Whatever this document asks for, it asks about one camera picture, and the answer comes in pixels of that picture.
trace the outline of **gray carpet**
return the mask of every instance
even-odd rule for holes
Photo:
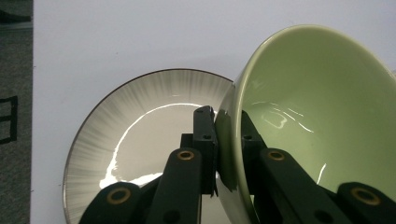
[[[33,2],[0,1],[0,10],[32,16]],[[0,145],[0,223],[29,223],[32,148],[33,30],[0,23],[0,99],[18,97],[17,139]],[[0,104],[0,117],[9,103]],[[10,122],[0,122],[0,140]]]

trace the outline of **brass screw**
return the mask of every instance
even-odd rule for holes
[[[278,151],[270,151],[268,152],[268,157],[271,158],[274,161],[283,161],[285,160],[285,156],[278,152]]]
[[[131,197],[131,191],[128,190],[127,188],[120,187],[111,190],[107,194],[107,202],[111,204],[125,203],[130,197]]]
[[[190,151],[181,151],[177,154],[177,157],[183,161],[189,161],[194,158],[194,153]]]
[[[369,205],[381,204],[381,200],[378,198],[378,196],[376,196],[368,189],[353,188],[350,192],[353,197],[355,197],[355,199],[361,201],[362,203],[366,203]]]

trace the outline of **plate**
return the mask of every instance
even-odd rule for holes
[[[64,171],[64,211],[78,223],[96,194],[118,181],[142,186],[160,175],[182,133],[192,133],[192,112],[217,111],[232,82],[190,69],[135,78],[103,99],[85,119]],[[219,199],[203,196],[203,223],[229,223]]]

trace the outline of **green ceramic bowl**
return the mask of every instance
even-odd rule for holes
[[[287,150],[322,187],[358,181],[396,199],[396,80],[334,30],[271,36],[229,89],[216,119],[219,196],[235,223],[255,223],[241,153],[241,111],[268,147]]]

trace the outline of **white surface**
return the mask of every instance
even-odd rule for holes
[[[165,68],[234,79],[294,24],[332,27],[396,69],[394,1],[35,1],[31,223],[65,223],[62,183],[82,121],[120,84]]]

